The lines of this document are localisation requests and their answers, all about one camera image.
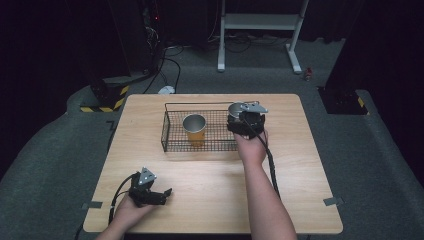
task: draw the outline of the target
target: cable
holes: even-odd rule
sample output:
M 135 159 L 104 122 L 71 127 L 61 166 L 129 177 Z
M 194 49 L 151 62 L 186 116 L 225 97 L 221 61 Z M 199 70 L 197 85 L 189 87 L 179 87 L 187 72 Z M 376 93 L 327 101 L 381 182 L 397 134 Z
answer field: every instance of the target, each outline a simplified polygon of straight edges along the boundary
M 278 190 L 277 178 L 275 176 L 274 158 L 271 154 L 271 151 L 268 148 L 268 139 L 266 139 L 266 142 L 265 142 L 261 138 L 261 136 L 252 128 L 252 126 L 250 126 L 250 124 L 246 121 L 246 119 L 243 119 L 243 121 L 244 121 L 244 123 L 247 124 L 247 126 L 249 126 L 250 130 L 255 133 L 256 137 L 261 141 L 262 145 L 264 145 L 264 147 L 265 147 L 266 154 L 268 155 L 269 171 L 271 173 L 272 186 L 274 187 L 274 190 L 277 193 L 278 197 L 281 198 L 280 191 Z
M 182 46 L 182 45 L 173 46 L 173 47 L 167 47 L 167 48 L 166 48 L 166 50 L 174 49 L 174 48 L 181 48 L 181 51 L 179 51 L 179 52 L 177 52 L 177 53 L 174 53 L 174 54 L 171 54 L 171 55 L 165 55 L 165 57 L 173 57 L 173 56 L 177 56 L 178 54 L 180 54 L 180 53 L 182 53 L 182 52 L 184 51 L 184 46 Z
M 160 71 L 162 70 L 162 66 L 163 66 L 163 60 L 160 64 L 160 67 L 158 68 L 158 71 L 156 72 L 155 76 L 152 78 L 152 81 L 150 81 L 149 85 L 147 86 L 146 90 L 144 90 L 143 94 L 145 94 L 147 92 L 147 90 L 149 90 L 149 88 L 152 86 L 153 82 L 155 81 L 155 79 L 157 78 L 157 76 L 159 75 Z
M 250 48 L 250 46 L 252 45 L 252 40 L 250 40 L 250 38 L 248 38 L 248 37 L 245 37 L 245 38 L 235 38 L 235 40 L 240 40 L 240 39 L 245 39 L 245 40 L 247 40 L 247 41 L 245 41 L 245 42 L 239 42 L 240 44 L 245 44 L 245 43 L 247 43 L 247 47 L 245 48 L 245 49 L 242 49 L 242 50 L 239 50 L 239 51 L 235 51 L 235 50 L 231 50 L 228 46 L 227 46 L 227 44 L 225 45 L 225 50 L 227 50 L 227 51 L 229 51 L 229 52 L 232 52 L 232 53 L 242 53 L 242 52 L 245 52 L 245 51 L 247 51 L 247 49 L 249 49 Z
M 181 74 L 181 66 L 180 64 L 178 64 L 176 61 L 169 59 L 169 58 L 163 58 L 163 60 L 168 60 L 171 61 L 173 63 L 175 63 L 178 67 L 178 75 L 177 75 L 177 80 L 175 80 L 175 86 L 174 86 L 174 93 L 177 93 L 177 86 L 178 86 L 178 81 L 180 80 L 180 74 Z
M 115 125 L 115 121 L 106 121 L 106 123 L 110 123 L 109 131 L 112 131 L 109 137 L 109 142 L 107 144 L 107 152 L 109 152 L 110 146 L 112 145 L 113 137 L 115 136 L 116 127 L 113 127 L 113 125 Z
M 84 222 L 83 222 L 83 223 L 81 223 L 81 225 L 78 227 L 78 230 L 77 230 L 77 232 L 75 233 L 74 240 L 78 240 L 78 238 L 79 238 L 79 234 L 81 233 L 81 230 L 82 230 L 83 225 L 84 225 Z
M 269 39 L 269 40 L 271 40 L 270 42 L 264 43 L 264 42 L 260 42 L 261 40 L 264 40 L 264 38 L 257 38 L 255 40 L 252 40 L 252 46 L 278 46 L 278 45 L 281 45 L 281 44 L 285 44 L 289 40 L 289 38 L 285 38 L 284 41 L 278 42 L 279 39 L 280 38 L 275 37 L 274 40 Z
M 120 193 L 118 194 L 118 197 L 119 197 L 119 196 L 121 196 L 121 195 L 122 195 L 122 194 L 124 194 L 124 193 L 127 193 L 127 192 L 130 192 L 130 191 L 128 191 L 128 190 L 127 190 L 127 191 L 120 192 Z
M 213 33 L 215 32 L 215 28 L 216 28 L 216 23 L 218 22 L 218 15 L 219 15 L 219 1 L 216 1 L 216 15 L 215 15 L 215 22 L 213 24 L 213 28 L 212 28 L 212 32 L 208 37 L 208 41 L 211 39 Z
M 128 180 L 132 179 L 133 177 L 136 176 L 136 173 L 131 174 L 129 177 L 127 177 L 122 183 L 121 185 L 118 187 L 118 189 L 116 190 L 116 193 L 112 199 L 112 203 L 110 204 L 110 212 L 109 212 L 109 224 L 112 222 L 113 220 L 113 214 L 115 212 L 115 204 L 116 204 L 116 199 L 118 198 L 119 195 L 121 195 L 122 193 L 119 193 L 121 191 L 121 188 L 125 185 L 125 183 L 128 182 Z
M 160 71 L 160 75 L 162 76 L 165 86 L 169 86 L 168 79 L 166 78 L 165 74 L 162 71 Z
M 154 49 L 158 45 L 159 35 L 156 32 L 156 30 L 151 27 L 146 27 L 146 32 L 147 32 L 147 43 L 150 46 L 150 50 L 154 51 Z

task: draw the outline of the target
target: cup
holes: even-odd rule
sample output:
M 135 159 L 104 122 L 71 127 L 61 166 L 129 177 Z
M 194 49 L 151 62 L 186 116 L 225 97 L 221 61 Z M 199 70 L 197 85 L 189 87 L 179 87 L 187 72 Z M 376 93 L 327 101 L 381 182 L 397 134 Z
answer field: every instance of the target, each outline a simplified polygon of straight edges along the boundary
M 239 114 L 243 112 L 243 109 L 241 108 L 241 105 L 245 104 L 244 102 L 234 102 L 228 107 L 228 113 L 230 116 L 232 116 L 235 120 L 239 119 Z
M 202 115 L 187 115 L 183 120 L 183 128 L 193 147 L 201 147 L 205 144 L 206 119 Z

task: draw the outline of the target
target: black wire basket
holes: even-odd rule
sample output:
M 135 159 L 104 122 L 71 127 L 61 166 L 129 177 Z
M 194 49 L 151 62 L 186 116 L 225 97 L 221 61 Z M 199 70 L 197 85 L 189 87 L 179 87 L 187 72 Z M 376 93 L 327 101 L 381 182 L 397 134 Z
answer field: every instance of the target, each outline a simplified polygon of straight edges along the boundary
M 170 105 L 187 106 L 187 109 L 205 109 L 203 104 L 214 104 L 225 110 L 184 110 L 170 111 Z M 237 143 L 232 132 L 227 130 L 228 106 L 225 103 L 166 103 L 163 118 L 162 147 L 164 152 L 207 152 L 237 151 Z M 183 128 L 187 115 L 200 114 L 206 119 L 205 140 L 201 146 L 193 146 Z

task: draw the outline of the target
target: black cable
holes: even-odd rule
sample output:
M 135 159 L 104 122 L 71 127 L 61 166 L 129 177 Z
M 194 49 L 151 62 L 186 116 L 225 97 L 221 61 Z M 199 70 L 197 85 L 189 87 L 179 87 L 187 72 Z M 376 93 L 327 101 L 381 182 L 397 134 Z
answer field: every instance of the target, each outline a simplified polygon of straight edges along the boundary
M 119 195 L 121 195 L 122 193 L 119 193 L 121 191 L 121 188 L 125 185 L 125 183 L 128 182 L 128 180 L 132 179 L 133 177 L 136 176 L 136 173 L 131 174 L 129 177 L 127 177 L 122 183 L 121 185 L 118 187 L 118 189 L 116 190 L 116 193 L 112 199 L 112 203 L 110 204 L 110 212 L 109 212 L 109 224 L 112 222 L 113 220 L 113 214 L 115 212 L 115 204 L 116 204 L 116 200 L 118 198 Z
M 242 53 L 242 52 L 245 52 L 245 51 L 247 51 L 249 48 L 250 48 L 250 46 L 252 46 L 252 41 L 250 40 L 250 38 L 248 38 L 248 37 L 245 37 L 245 38 L 236 38 L 235 40 L 240 40 L 240 39 L 243 39 L 243 40 L 247 40 L 247 41 L 245 41 L 245 42 L 238 42 L 239 44 L 245 44 L 245 43 L 247 43 L 247 47 L 246 48 L 244 48 L 244 49 L 242 49 L 242 50 L 239 50 L 239 51 L 236 51 L 236 50 L 232 50 L 232 49 L 230 49 L 228 46 L 227 46 L 227 44 L 225 45 L 225 50 L 227 50 L 227 51 L 229 51 L 229 52 L 231 52 L 231 53 Z
M 109 130 L 112 131 L 109 137 L 109 142 L 107 144 L 107 152 L 109 152 L 110 146 L 112 145 L 113 137 L 115 136 L 116 127 L 113 127 L 113 125 L 115 125 L 115 121 L 106 121 L 106 123 L 110 123 Z
M 278 46 L 281 44 L 286 43 L 289 39 L 286 38 L 285 40 L 278 42 L 279 38 L 276 37 L 274 40 L 270 39 L 270 42 L 260 42 L 260 39 L 252 40 L 252 46 Z
M 123 191 L 123 192 L 120 192 L 119 194 L 118 194 L 118 196 L 117 197 L 119 197 L 119 196 L 121 196 L 122 194 L 124 194 L 124 193 L 127 193 L 127 192 L 130 192 L 130 191 Z
M 244 121 L 244 123 L 247 124 L 247 126 L 249 126 L 250 130 L 255 133 L 256 137 L 259 139 L 259 141 L 261 141 L 262 145 L 264 145 L 264 147 L 265 147 L 266 154 L 268 155 L 269 171 L 271 173 L 272 186 L 274 187 L 274 190 L 277 193 L 278 197 L 281 198 L 280 191 L 278 190 L 277 178 L 275 176 L 274 158 L 272 156 L 271 151 L 268 148 L 268 139 L 266 139 L 267 141 L 265 142 L 261 138 L 261 136 L 259 136 L 259 134 L 252 128 L 252 126 L 250 126 L 250 124 L 246 121 L 246 119 L 243 119 L 243 121 Z
M 175 47 L 167 47 L 166 50 L 172 49 L 172 48 L 181 48 L 181 50 L 177 53 L 171 54 L 171 55 L 164 55 L 164 57 L 173 57 L 173 56 L 177 56 L 178 54 L 184 52 L 184 46 L 179 45 L 179 46 L 175 46 Z
M 84 222 L 83 222 L 83 223 L 81 223 L 81 225 L 78 227 L 78 230 L 77 230 L 77 232 L 75 233 L 74 240 L 78 240 L 78 238 L 79 238 L 79 234 L 81 233 L 81 230 L 82 230 L 83 225 L 84 225 Z
M 171 61 L 173 63 L 175 63 L 178 67 L 178 75 L 177 75 L 177 80 L 175 80 L 175 86 L 174 86 L 174 93 L 177 93 L 177 86 L 178 86 L 178 81 L 180 80 L 180 74 L 181 74 L 181 66 L 180 64 L 178 64 L 176 61 L 169 59 L 169 58 L 163 58 L 164 60 L 168 60 Z
M 219 15 L 219 1 L 216 1 L 215 22 L 213 24 L 213 28 L 212 28 L 211 34 L 209 34 L 208 41 L 211 39 L 213 33 L 215 32 L 216 24 L 218 22 L 218 15 Z
M 158 68 L 158 71 L 156 72 L 155 76 L 152 78 L 152 81 L 150 81 L 149 85 L 147 86 L 146 90 L 144 90 L 143 94 L 145 94 L 147 92 L 147 90 L 149 90 L 149 88 L 152 86 L 153 82 L 155 81 L 155 79 L 157 78 L 157 76 L 159 75 L 160 71 L 162 70 L 162 66 L 163 66 L 163 60 L 160 64 L 160 67 Z
M 204 50 L 205 52 L 212 52 L 219 49 L 219 42 L 210 41 L 207 48 Z
M 169 86 L 168 79 L 166 78 L 165 74 L 161 71 L 160 75 L 162 76 L 163 82 L 165 83 L 165 86 Z

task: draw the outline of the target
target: yellow and black tape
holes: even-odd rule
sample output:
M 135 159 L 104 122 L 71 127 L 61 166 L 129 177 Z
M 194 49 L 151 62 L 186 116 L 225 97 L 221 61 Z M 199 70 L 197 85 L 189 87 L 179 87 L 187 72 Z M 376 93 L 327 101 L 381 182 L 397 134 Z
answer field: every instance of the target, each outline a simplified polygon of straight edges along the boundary
M 108 106 L 80 106 L 82 112 L 116 112 L 122 106 L 125 100 L 129 86 L 123 87 L 116 96 L 116 101 Z
M 364 115 L 370 115 L 370 112 L 365 107 L 365 102 L 359 96 L 358 96 L 358 103 L 359 103 L 359 106 L 361 107 L 362 111 L 364 112 Z

